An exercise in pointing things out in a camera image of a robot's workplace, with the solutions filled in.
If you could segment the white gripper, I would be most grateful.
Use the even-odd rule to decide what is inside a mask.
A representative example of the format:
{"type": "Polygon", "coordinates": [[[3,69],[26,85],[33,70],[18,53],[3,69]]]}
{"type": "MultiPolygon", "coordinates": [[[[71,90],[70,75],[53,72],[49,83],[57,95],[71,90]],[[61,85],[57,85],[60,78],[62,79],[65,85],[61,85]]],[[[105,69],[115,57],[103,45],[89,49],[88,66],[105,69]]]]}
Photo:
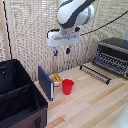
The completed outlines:
{"type": "MultiPolygon", "coordinates": [[[[54,47],[53,55],[58,55],[58,46],[66,46],[77,44],[79,42],[80,35],[78,32],[68,31],[66,34],[62,34],[60,29],[52,29],[47,33],[47,45],[54,47]]],[[[70,54],[71,47],[66,49],[66,54],[70,54]]]]}

